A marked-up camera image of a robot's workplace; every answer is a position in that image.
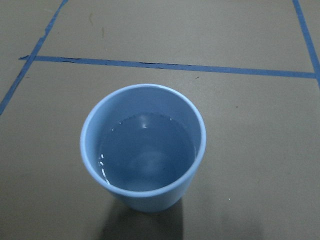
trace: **cup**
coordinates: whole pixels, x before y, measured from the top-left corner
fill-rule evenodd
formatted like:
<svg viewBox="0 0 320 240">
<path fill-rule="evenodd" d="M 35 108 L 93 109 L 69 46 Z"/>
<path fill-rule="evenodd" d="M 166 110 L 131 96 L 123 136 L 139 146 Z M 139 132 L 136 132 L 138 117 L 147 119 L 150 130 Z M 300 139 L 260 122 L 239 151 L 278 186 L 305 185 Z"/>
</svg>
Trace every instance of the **cup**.
<svg viewBox="0 0 320 240">
<path fill-rule="evenodd" d="M 91 176 L 132 209 L 154 213 L 186 192 L 205 153 L 206 129 L 194 104 L 158 84 L 114 91 L 89 113 L 80 136 Z"/>
</svg>

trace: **plastic cup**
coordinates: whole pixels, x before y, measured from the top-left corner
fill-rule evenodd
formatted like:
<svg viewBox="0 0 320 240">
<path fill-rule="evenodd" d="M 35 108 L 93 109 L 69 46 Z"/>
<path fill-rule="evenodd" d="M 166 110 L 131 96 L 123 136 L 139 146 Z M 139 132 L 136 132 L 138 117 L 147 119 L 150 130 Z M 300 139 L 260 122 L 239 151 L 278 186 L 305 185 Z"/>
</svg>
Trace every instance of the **plastic cup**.
<svg viewBox="0 0 320 240">
<path fill-rule="evenodd" d="M 108 176 L 104 175 L 98 164 L 99 145 L 105 134 L 103 129 L 112 128 L 139 113 L 170 116 L 183 126 L 194 148 L 194 159 L 190 167 L 178 179 L 160 188 L 145 191 L 113 185 L 112 181 L 107 181 Z M 202 161 L 205 148 L 206 129 L 198 109 L 181 93 L 157 84 L 127 86 L 103 98 L 89 113 L 80 136 L 81 156 L 91 176 L 126 205 L 146 213 L 163 211 L 184 195 Z"/>
</svg>

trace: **water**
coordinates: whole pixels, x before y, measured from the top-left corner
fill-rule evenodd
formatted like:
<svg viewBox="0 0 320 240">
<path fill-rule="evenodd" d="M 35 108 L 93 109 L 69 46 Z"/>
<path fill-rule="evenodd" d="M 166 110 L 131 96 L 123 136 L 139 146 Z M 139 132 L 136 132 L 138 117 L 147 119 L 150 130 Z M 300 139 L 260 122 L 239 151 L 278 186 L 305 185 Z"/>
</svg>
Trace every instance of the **water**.
<svg viewBox="0 0 320 240">
<path fill-rule="evenodd" d="M 105 130 L 98 164 L 109 184 L 150 191 L 177 180 L 194 159 L 195 148 L 177 121 L 156 113 L 140 113 Z"/>
</svg>

